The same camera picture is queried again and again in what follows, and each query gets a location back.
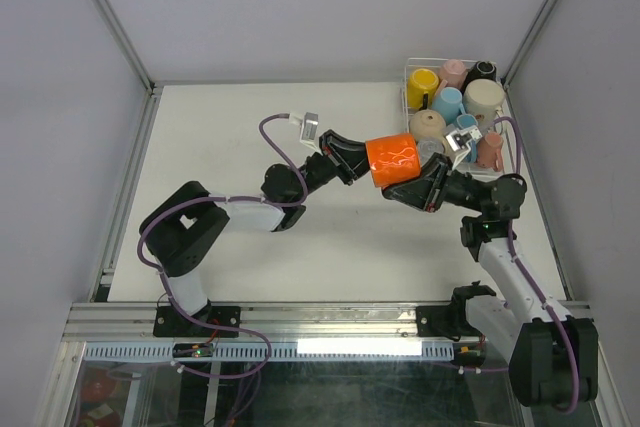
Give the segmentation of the green inside mug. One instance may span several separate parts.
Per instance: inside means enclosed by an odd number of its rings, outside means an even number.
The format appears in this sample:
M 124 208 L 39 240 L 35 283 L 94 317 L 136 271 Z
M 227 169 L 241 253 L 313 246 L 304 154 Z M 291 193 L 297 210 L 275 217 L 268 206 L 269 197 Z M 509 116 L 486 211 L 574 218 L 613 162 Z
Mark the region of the green inside mug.
M 489 122 L 501 109 L 506 92 L 496 81 L 477 79 L 471 81 L 463 94 L 463 105 L 467 113 L 478 121 Z

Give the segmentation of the white light-blue mug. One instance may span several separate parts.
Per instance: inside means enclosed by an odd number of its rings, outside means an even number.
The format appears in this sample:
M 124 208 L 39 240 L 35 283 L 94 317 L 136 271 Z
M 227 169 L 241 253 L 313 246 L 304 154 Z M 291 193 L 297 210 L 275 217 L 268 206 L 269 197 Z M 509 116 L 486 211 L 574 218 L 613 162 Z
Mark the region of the white light-blue mug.
M 460 115 L 466 113 L 463 95 L 454 87 L 442 89 L 434 98 L 431 109 L 443 118 L 446 125 L 454 123 Z

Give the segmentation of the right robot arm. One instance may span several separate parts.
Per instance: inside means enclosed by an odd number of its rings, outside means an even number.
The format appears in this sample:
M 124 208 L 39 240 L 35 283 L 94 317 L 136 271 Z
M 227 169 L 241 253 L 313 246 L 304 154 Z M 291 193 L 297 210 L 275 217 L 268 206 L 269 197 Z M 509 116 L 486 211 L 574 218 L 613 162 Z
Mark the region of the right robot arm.
M 528 263 L 513 229 L 526 193 L 519 174 L 480 181 L 441 154 L 417 177 L 382 190 L 385 199 L 428 213 L 443 204 L 474 211 L 461 220 L 461 243 L 503 296 L 474 291 L 448 308 L 448 325 L 459 334 L 475 329 L 495 345 L 522 405 L 570 414 L 597 396 L 599 335 L 593 320 L 575 317 L 545 292 Z

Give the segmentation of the blue mug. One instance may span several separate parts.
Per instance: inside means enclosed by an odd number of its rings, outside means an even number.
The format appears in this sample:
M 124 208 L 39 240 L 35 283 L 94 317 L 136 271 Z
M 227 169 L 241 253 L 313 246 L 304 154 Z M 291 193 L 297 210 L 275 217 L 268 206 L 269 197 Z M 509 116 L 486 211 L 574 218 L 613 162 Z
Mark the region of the blue mug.
M 482 137 L 478 122 L 472 114 L 461 114 L 453 123 L 453 134 L 463 139 L 478 140 Z

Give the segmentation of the black mug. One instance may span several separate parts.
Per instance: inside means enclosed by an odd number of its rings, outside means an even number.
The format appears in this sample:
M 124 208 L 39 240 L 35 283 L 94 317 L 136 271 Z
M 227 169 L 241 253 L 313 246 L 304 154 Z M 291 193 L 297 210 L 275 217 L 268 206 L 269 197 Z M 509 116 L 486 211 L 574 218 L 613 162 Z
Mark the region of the black mug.
M 491 80 L 497 79 L 497 67 L 491 61 L 478 61 L 467 72 L 461 87 L 461 92 L 465 93 L 469 84 L 475 80 Z

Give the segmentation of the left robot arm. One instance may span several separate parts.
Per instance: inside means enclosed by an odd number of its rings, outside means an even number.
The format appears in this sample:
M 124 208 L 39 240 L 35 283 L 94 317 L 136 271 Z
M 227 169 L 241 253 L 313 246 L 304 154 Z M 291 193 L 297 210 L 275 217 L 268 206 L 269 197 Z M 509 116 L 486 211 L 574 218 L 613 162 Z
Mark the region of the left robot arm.
M 306 211 L 303 200 L 335 178 L 345 185 L 369 172 L 366 146 L 332 130 L 320 136 L 319 150 L 297 167 L 271 165 L 262 197 L 216 202 L 200 182 L 189 181 L 156 208 L 139 227 L 139 246 L 156 259 L 173 299 L 179 304 L 156 310 L 156 337 L 196 337 L 208 324 L 230 327 L 238 311 L 218 307 L 204 293 L 199 265 L 223 232 L 292 228 Z

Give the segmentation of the yellow mug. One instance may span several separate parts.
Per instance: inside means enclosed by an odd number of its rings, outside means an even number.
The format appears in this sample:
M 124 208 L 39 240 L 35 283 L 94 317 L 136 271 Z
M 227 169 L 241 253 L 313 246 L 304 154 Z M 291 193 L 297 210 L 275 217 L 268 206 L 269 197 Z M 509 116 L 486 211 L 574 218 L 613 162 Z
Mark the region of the yellow mug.
M 438 75 L 429 68 L 418 68 L 409 74 L 406 84 L 407 106 L 420 110 L 424 105 L 424 96 L 430 103 L 440 84 Z

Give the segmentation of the clear plastic cup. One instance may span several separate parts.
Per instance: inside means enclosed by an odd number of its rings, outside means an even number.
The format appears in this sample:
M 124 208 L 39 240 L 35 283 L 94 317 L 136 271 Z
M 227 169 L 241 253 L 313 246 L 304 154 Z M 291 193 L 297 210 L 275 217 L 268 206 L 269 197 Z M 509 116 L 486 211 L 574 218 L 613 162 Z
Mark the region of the clear plastic cup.
M 416 144 L 420 163 L 425 165 L 433 155 L 445 154 L 445 146 L 441 139 L 427 136 L 420 139 Z

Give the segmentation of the orange mug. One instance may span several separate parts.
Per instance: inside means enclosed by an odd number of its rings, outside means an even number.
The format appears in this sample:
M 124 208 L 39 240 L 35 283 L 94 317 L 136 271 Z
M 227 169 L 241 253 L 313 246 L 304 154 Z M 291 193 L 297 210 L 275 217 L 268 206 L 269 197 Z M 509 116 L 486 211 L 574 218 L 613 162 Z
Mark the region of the orange mug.
M 385 188 L 420 175 L 416 142 L 410 133 L 381 137 L 365 142 L 367 160 L 377 188 Z

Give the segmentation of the beige mug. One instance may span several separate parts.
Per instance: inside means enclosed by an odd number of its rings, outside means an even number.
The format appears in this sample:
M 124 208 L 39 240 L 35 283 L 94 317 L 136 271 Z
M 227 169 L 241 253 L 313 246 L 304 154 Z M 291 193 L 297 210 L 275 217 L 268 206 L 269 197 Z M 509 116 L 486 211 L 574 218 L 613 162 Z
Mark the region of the beige mug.
M 409 120 L 409 133 L 416 141 L 426 137 L 432 137 L 442 141 L 443 131 L 446 128 L 444 118 L 432 109 L 425 109 L 413 114 Z

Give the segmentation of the pink patterned mug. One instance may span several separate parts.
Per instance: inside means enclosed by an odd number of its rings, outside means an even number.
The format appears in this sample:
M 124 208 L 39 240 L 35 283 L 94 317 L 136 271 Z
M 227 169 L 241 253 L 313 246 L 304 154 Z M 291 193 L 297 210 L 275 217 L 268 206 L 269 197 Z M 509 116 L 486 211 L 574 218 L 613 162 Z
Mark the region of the pink patterned mug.
M 476 164 L 481 168 L 502 172 L 504 169 L 503 143 L 503 138 L 498 133 L 486 133 L 477 144 Z

